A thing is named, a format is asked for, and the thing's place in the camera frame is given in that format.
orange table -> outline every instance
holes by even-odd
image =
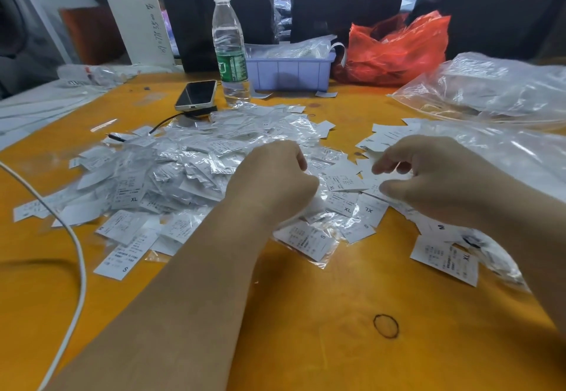
[[[106,131],[132,130],[172,115],[186,81],[185,75],[138,76],[2,151],[0,159],[49,194],[80,174],[57,157],[74,157]],[[372,123],[400,124],[402,117],[417,116],[387,98],[389,89],[334,88],[334,99],[258,103],[306,105],[314,122],[336,124],[323,144],[351,159]],[[220,89],[217,103],[223,103]],[[91,132],[112,119],[118,120]],[[64,230],[47,231],[38,218],[13,223],[13,207],[32,197],[4,172],[0,186],[0,389],[35,390],[75,309],[76,255]],[[88,290],[62,365],[163,266],[142,261],[122,282],[93,274],[103,258],[96,227],[76,229]],[[483,266],[474,288],[410,260],[416,237],[414,224],[390,208],[375,235],[340,245],[324,270],[269,242],[254,272],[228,389],[566,389],[566,348],[533,297],[505,286]],[[377,314],[397,320],[397,338],[378,333]]]

water bottle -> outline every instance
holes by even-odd
[[[226,102],[234,105],[250,99],[244,35],[230,0],[214,0],[212,39]]]

plastic bag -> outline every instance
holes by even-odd
[[[348,58],[335,65],[333,77],[342,83],[403,85],[445,60],[450,16],[438,11],[417,18],[408,27],[406,14],[366,28],[352,24]]]
[[[249,59],[281,59],[310,58],[325,59],[330,53],[331,42],[336,35],[326,35],[295,44],[245,44],[246,58]]]
[[[566,202],[566,137],[510,126],[481,123],[421,123],[421,134],[449,136],[515,179]],[[470,249],[505,281],[523,286],[517,264],[490,237],[467,229],[461,233]]]
[[[566,122],[566,67],[466,52],[392,97],[436,118],[561,126]]]

white cable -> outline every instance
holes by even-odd
[[[43,388],[45,388],[47,386],[47,383],[49,383],[49,381],[51,380],[51,377],[53,376],[53,372],[55,371],[57,365],[59,364],[61,356],[63,355],[63,353],[67,349],[69,339],[71,338],[71,335],[73,334],[73,331],[75,330],[76,323],[79,320],[79,316],[80,316],[81,311],[83,310],[84,297],[87,293],[87,268],[84,265],[83,249],[80,246],[79,239],[76,237],[76,234],[73,231],[73,229],[70,228],[70,226],[61,219],[59,214],[52,207],[50,207],[47,204],[45,199],[43,197],[41,197],[41,195],[31,185],[29,185],[29,183],[26,180],[24,180],[20,175],[18,175],[16,172],[14,172],[12,169],[10,169],[7,165],[5,165],[2,162],[0,162],[0,167],[2,167],[6,172],[8,172],[15,179],[17,179],[25,188],[27,188],[28,191],[31,194],[33,194],[38,199],[38,201],[43,206],[45,206],[47,208],[47,210],[49,212],[51,212],[51,214],[53,214],[53,216],[56,219],[58,219],[60,221],[60,223],[63,225],[65,230],[67,230],[67,233],[69,233],[69,236],[73,240],[75,247],[76,247],[76,255],[79,258],[79,269],[80,269],[79,302],[76,305],[75,314],[73,315],[73,319],[71,320],[71,323],[69,324],[69,328],[67,329],[67,333],[65,334],[65,337],[63,338],[63,341],[61,342],[61,345],[59,347],[59,351],[57,351],[55,358],[51,362],[51,366],[49,366],[49,370],[47,370],[47,373],[45,374],[43,381],[41,381],[41,385],[38,388],[38,390],[41,391]]]

black circle mark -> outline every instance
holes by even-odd
[[[375,322],[378,320],[378,318],[379,318],[380,316],[384,316],[384,317],[386,317],[386,318],[389,318],[390,320],[392,320],[392,321],[395,323],[395,327],[397,328],[397,331],[395,332],[395,335],[393,335],[393,336],[387,336],[387,335],[383,334],[383,333],[381,332],[381,330],[379,330],[379,328],[378,328],[378,326],[377,326],[377,324],[376,324]],[[399,323],[397,322],[397,320],[396,320],[395,318],[393,318],[393,317],[390,316],[390,315],[387,315],[387,314],[377,314],[377,315],[374,317],[374,327],[375,327],[375,329],[378,331],[378,333],[379,333],[380,335],[382,335],[382,336],[383,336],[384,338],[386,338],[386,339],[396,339],[396,338],[399,336]]]

